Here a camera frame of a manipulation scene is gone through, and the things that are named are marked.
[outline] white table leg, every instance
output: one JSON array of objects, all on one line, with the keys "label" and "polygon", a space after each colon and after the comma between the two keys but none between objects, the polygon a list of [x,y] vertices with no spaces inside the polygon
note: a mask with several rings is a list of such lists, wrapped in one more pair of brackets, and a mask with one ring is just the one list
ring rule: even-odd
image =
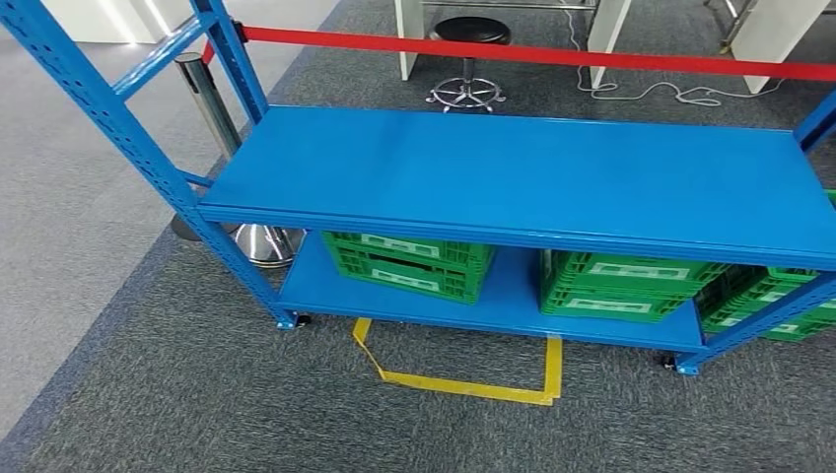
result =
[{"label": "white table leg", "polygon": [[[397,36],[423,39],[424,33],[424,5],[421,0],[394,0],[394,12],[397,19]],[[408,81],[412,66],[418,54],[413,52],[399,52],[400,78]]]},{"label": "white table leg", "polygon": [[[734,58],[741,61],[784,62],[830,0],[759,0],[731,42]],[[744,76],[753,94],[768,77]]]},{"label": "white table leg", "polygon": [[[587,39],[587,50],[595,52],[612,52],[615,41],[621,33],[624,18],[630,10],[633,0],[598,0],[598,11],[592,23],[590,37]],[[591,67],[590,75],[592,87],[596,89],[603,80],[605,67]]]}]

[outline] white label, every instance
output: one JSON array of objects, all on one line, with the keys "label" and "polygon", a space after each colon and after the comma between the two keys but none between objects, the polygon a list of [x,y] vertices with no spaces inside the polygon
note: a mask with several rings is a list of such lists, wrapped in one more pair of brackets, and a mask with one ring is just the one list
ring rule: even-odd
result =
[{"label": "white label", "polygon": [[596,263],[591,274],[606,276],[627,276],[631,278],[672,279],[682,281],[688,278],[688,268],[660,268],[656,266],[632,266],[629,264]]},{"label": "white label", "polygon": [[[739,318],[727,317],[723,319],[723,321],[721,321],[718,325],[723,325],[724,327],[731,327],[732,325],[736,325],[740,321],[741,319]],[[778,325],[777,327],[770,330],[770,332],[796,333],[796,330],[798,329],[799,327],[797,325],[791,323],[782,323],[781,325]]]},{"label": "white label", "polygon": [[796,333],[799,327],[797,325],[792,325],[791,323],[782,323],[777,327],[770,330],[770,332],[781,332],[781,333]]},{"label": "white label", "polygon": [[439,288],[439,283],[436,283],[434,281],[424,281],[422,279],[408,278],[399,274],[381,271],[380,269],[373,269],[372,277],[383,281],[389,281],[390,283],[394,284],[402,284],[404,286],[422,289],[424,291],[433,291],[434,293],[437,293],[441,290],[441,288]]},{"label": "white label", "polygon": [[431,258],[440,258],[441,252],[437,246],[429,244],[413,243],[412,241],[401,241],[400,239],[386,238],[384,236],[360,234],[360,241],[365,244],[372,244],[383,248],[396,249],[407,253],[420,254]]},{"label": "white label", "polygon": [[615,303],[612,301],[594,301],[591,299],[572,299],[566,307],[587,308],[589,310],[612,310],[615,312],[648,313],[652,304]]},{"label": "white label", "polygon": [[735,325],[738,322],[740,322],[739,318],[727,317],[724,318],[718,325],[723,325],[724,327],[731,327],[732,325]]},{"label": "white label", "polygon": [[[777,301],[778,299],[780,299],[780,298],[782,298],[783,296],[786,296],[786,295],[787,295],[787,293],[776,293],[776,292],[773,291],[771,293],[766,293],[765,295],[763,295],[758,300],[762,301],[764,303],[773,303],[773,302]],[[829,303],[824,303],[824,304],[820,305],[820,307],[836,308],[836,299],[831,299]]]}]

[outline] stanchion post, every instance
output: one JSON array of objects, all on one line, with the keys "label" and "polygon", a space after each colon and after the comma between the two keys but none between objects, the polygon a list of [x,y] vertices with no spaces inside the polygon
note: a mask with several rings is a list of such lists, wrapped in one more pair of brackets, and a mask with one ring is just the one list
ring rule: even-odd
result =
[{"label": "stanchion post", "polygon": [[[224,157],[227,160],[231,159],[241,146],[241,136],[218,93],[209,67],[203,62],[202,55],[197,52],[185,52],[180,54],[174,63],[212,132],[212,136],[221,147]],[[172,221],[173,230],[181,237],[192,239],[190,235],[185,235],[182,231],[187,227],[179,225],[177,220],[175,216]],[[277,229],[255,224],[231,226],[229,230],[235,230],[234,240],[247,258],[256,266],[265,268],[290,264],[304,235],[298,230]]]}]

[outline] shelving unit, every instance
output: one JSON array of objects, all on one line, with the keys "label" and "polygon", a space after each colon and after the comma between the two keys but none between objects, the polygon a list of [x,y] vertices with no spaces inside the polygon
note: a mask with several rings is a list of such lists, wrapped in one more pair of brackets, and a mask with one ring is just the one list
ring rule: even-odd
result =
[{"label": "shelving unit", "polygon": [[[795,132],[393,110],[268,106],[220,0],[113,87],[37,1],[0,19],[276,318],[324,312],[662,349],[679,372],[836,298],[836,215],[804,152],[836,94]],[[208,34],[254,128],[213,182],[177,169],[125,106]],[[460,136],[490,136],[469,142]],[[281,176],[277,184],[275,176]],[[208,186],[198,197],[189,182]],[[312,232],[274,291],[217,224]],[[476,305],[338,276],[317,231],[498,244]],[[799,267],[821,275],[706,341],[692,302],[656,324],[542,315],[536,251],[555,248]]]}]

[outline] carpet floor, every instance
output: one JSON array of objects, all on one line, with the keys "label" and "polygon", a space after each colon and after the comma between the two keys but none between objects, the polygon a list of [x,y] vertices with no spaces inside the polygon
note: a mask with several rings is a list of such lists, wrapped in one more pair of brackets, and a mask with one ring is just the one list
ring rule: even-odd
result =
[{"label": "carpet floor", "polygon": [[[620,49],[716,52],[720,32],[701,2],[634,3]],[[462,11],[427,13],[431,24]],[[568,45],[563,14],[491,15],[519,44]],[[798,58],[832,62],[836,48],[822,32],[832,26],[817,25],[811,35],[820,42],[805,40]],[[390,34],[393,7],[344,0],[324,27]],[[390,54],[306,49],[271,101],[436,109],[423,97],[458,67],[421,57],[413,80],[401,83]],[[828,90],[788,81],[770,96],[704,108],[662,91],[643,101],[593,101],[575,90],[574,68],[479,68],[507,89],[497,108],[508,114],[791,127]],[[739,78],[611,71],[608,79],[626,95],[658,80],[744,91]],[[829,184],[834,149],[830,142],[812,157]],[[693,378],[663,370],[653,351],[567,342],[563,397],[544,408],[384,384],[351,339],[353,320],[317,315],[304,329],[277,331],[202,245],[164,234],[152,253],[161,251],[143,290],[116,302],[122,319],[22,457],[24,471],[828,472],[836,465],[836,332],[801,344],[756,341]],[[542,382],[538,338],[376,322],[369,346],[393,371],[528,388]]]}]

